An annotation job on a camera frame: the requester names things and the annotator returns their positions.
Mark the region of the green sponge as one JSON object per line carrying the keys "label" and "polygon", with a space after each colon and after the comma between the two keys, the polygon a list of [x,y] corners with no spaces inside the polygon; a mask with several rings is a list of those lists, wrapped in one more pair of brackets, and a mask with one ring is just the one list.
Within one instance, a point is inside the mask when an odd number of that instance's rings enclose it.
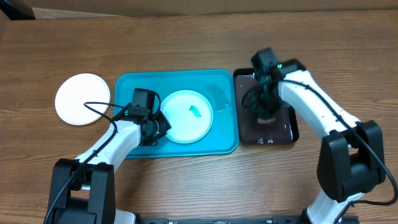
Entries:
{"label": "green sponge", "polygon": [[270,123],[273,123],[275,120],[276,120],[275,117],[273,117],[273,118],[262,118],[262,117],[259,116],[258,119],[257,119],[257,122],[259,124],[270,124]]}

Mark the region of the light blue plate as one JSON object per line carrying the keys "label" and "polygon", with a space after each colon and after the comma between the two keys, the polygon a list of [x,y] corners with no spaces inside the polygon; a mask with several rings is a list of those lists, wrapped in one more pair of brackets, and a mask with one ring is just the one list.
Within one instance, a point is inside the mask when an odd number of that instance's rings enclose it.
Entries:
{"label": "light blue plate", "polygon": [[[189,108],[198,108],[201,117],[197,118]],[[165,115],[171,129],[166,136],[173,142],[189,144],[202,139],[213,123],[213,108],[206,97],[197,91],[179,90],[171,93],[162,102],[161,112]]]}

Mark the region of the white plate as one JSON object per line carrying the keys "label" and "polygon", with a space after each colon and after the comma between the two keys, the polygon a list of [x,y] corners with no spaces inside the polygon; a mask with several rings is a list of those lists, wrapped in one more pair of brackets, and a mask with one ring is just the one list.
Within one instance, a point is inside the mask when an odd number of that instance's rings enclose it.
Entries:
{"label": "white plate", "polygon": [[108,109],[111,92],[108,84],[92,73],[81,73],[66,80],[55,96],[55,111],[68,124],[91,124]]}

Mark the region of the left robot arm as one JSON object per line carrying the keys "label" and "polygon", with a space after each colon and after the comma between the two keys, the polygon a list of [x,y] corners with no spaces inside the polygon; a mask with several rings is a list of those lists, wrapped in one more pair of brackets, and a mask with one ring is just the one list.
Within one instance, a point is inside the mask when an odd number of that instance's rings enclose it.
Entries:
{"label": "left robot arm", "polygon": [[171,125],[162,112],[121,110],[105,134],[76,159],[59,159],[52,172],[45,223],[135,223],[116,208],[114,174],[138,146],[155,146]]}

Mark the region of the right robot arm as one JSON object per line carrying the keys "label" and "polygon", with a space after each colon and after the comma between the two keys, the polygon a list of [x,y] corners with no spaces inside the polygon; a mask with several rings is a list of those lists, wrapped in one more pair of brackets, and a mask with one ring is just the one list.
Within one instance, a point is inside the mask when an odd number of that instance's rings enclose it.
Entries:
{"label": "right robot arm", "polygon": [[362,196],[386,179],[380,127],[346,112],[296,59],[253,57],[251,63],[259,84],[242,105],[266,118],[289,105],[321,141],[317,178],[322,189],[299,223],[341,223],[350,206],[363,203]]}

